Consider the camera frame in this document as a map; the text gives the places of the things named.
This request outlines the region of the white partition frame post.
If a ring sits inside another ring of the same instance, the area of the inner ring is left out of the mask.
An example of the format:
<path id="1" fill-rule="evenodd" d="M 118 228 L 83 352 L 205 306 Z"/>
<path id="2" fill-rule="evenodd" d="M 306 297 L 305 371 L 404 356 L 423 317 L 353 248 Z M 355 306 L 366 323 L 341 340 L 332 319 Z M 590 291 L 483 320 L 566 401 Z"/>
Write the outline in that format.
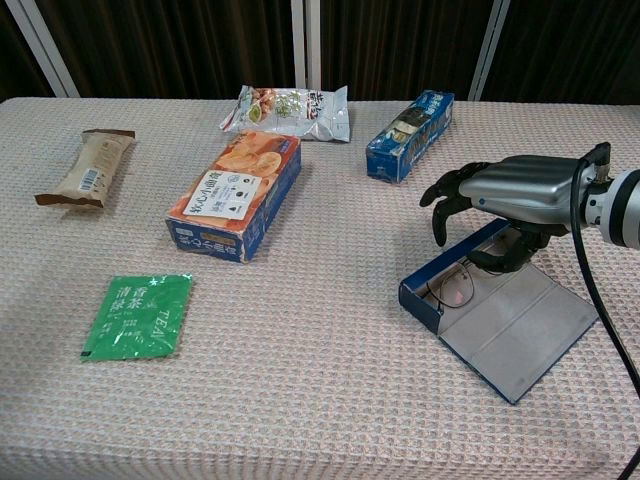
<path id="1" fill-rule="evenodd" d="M 296 88 L 322 89 L 321 0 L 290 0 Z"/>
<path id="2" fill-rule="evenodd" d="M 512 0 L 493 0 L 492 2 L 491 12 L 469 88 L 469 101 L 480 101 L 482 99 L 511 3 Z"/>
<path id="3" fill-rule="evenodd" d="M 4 2 L 55 96 L 80 98 L 80 92 L 36 0 L 4 0 Z"/>

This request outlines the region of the white nut snack bag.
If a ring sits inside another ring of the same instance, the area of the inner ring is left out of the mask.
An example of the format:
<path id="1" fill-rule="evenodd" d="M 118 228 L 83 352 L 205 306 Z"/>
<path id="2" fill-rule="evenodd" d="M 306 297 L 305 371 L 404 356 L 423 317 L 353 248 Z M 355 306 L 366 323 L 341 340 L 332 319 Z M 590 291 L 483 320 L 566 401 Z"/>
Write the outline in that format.
<path id="1" fill-rule="evenodd" d="M 255 130 L 317 141 L 350 141 L 348 88 L 322 91 L 244 85 L 224 132 Z"/>

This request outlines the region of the orange blue biscuit box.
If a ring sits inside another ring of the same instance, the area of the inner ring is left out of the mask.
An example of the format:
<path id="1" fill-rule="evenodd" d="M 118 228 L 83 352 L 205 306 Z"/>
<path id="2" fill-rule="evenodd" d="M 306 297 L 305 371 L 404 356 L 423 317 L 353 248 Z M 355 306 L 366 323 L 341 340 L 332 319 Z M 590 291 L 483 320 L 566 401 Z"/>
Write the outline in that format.
<path id="1" fill-rule="evenodd" d="M 301 140 L 238 134 L 171 208 L 166 224 L 186 252 L 249 262 L 301 171 Z"/>

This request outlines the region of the pink waffle tablecloth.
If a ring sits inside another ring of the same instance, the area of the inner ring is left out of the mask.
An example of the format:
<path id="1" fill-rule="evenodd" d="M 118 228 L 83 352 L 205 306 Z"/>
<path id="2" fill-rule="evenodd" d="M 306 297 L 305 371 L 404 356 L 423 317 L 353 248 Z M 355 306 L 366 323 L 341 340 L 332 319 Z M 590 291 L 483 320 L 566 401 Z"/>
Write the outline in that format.
<path id="1" fill-rule="evenodd" d="M 178 250 L 168 210 L 224 149 L 230 101 L 0 103 L 0 480 L 590 479 L 640 445 L 640 400 L 601 325 L 517 404 L 398 303 L 435 257 L 423 191 L 471 161 L 612 145 L 640 167 L 640 106 L 459 102 L 399 185 L 367 143 L 402 109 L 354 102 L 348 143 L 302 170 L 246 264 Z M 91 129 L 131 130 L 105 207 L 39 206 Z M 83 362 L 115 276 L 190 274 L 174 354 Z"/>

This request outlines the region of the blue cookie box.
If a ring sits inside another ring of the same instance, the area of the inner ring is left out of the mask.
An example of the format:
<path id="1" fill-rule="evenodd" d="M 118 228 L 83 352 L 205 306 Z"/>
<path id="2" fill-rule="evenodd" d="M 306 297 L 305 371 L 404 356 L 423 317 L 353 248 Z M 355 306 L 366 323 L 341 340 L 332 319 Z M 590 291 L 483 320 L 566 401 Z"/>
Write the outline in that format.
<path id="1" fill-rule="evenodd" d="M 450 125 L 454 99 L 453 93 L 423 91 L 368 143 L 367 175 L 401 183 Z"/>

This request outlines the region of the dark blue floral box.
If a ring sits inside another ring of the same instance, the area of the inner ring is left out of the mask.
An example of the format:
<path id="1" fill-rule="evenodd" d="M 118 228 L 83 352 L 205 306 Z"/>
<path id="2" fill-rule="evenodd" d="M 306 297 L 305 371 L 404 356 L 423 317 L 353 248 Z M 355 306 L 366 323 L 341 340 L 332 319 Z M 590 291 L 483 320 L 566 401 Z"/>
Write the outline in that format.
<path id="1" fill-rule="evenodd" d="M 511 404 L 597 321 L 595 308 L 530 263 L 475 280 L 471 302 L 443 314 L 421 294 L 452 263 L 476 250 L 501 255 L 517 237 L 494 220 L 403 279 L 398 291 L 400 305 Z"/>

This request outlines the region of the eyeglasses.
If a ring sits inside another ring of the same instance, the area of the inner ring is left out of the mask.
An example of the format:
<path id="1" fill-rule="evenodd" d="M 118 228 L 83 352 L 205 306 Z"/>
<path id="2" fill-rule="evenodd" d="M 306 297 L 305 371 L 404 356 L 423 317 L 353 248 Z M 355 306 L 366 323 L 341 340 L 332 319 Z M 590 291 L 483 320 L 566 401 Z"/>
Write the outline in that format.
<path id="1" fill-rule="evenodd" d="M 501 273 L 478 267 L 464 257 L 428 280 L 421 298 L 443 314 L 445 309 L 459 309 L 471 302 L 475 295 L 475 280 L 498 276 Z"/>

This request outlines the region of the beige brown snack bar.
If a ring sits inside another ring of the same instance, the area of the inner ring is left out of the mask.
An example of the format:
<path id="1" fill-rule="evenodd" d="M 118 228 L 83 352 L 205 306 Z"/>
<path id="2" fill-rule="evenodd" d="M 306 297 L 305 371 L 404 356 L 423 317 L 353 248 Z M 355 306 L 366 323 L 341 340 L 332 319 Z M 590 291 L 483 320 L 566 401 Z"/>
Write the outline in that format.
<path id="1" fill-rule="evenodd" d="M 74 165 L 52 193 L 34 196 L 36 204 L 103 209 L 122 157 L 135 139 L 131 130 L 85 130 Z"/>

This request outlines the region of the dark brown curtain panel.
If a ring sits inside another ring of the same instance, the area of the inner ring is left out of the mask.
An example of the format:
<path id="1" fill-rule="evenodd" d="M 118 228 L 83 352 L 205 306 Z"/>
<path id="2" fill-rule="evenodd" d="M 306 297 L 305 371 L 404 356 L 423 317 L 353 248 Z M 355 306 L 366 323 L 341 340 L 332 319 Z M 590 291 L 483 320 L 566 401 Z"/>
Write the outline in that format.
<path id="1" fill-rule="evenodd" d="M 0 103 L 14 97 L 51 97 L 53 91 L 5 0 L 0 0 Z"/>
<path id="2" fill-rule="evenodd" d="M 511 0 L 482 99 L 640 105 L 640 0 Z"/>
<path id="3" fill-rule="evenodd" d="M 320 0 L 321 84 L 352 101 L 465 100 L 494 0 Z"/>
<path id="4" fill-rule="evenodd" d="M 35 0 L 83 97 L 233 99 L 295 84 L 290 0 Z"/>

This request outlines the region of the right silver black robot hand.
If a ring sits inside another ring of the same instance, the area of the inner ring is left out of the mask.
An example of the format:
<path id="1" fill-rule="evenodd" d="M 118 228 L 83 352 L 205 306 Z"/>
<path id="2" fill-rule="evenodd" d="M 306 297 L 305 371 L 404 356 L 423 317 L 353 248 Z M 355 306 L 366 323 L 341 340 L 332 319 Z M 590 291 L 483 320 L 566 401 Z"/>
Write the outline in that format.
<path id="1" fill-rule="evenodd" d="M 422 195 L 420 205 L 433 205 L 436 244 L 447 241 L 446 222 L 475 208 L 509 221 L 520 233 L 501 256 L 472 252 L 468 259 L 492 273 L 519 270 L 553 236 L 570 232 L 570 195 L 578 161 L 573 158 L 516 155 L 502 161 L 472 162 L 441 176 Z"/>

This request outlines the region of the green tea sachet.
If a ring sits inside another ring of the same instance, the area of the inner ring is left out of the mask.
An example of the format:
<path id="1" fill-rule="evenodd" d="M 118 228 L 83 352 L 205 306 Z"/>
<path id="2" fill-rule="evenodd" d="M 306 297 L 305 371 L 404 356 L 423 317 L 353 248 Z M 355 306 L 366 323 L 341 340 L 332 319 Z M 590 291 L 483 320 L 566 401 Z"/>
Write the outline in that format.
<path id="1" fill-rule="evenodd" d="M 113 277 L 80 359 L 152 359 L 174 354 L 192 284 L 190 274 Z"/>

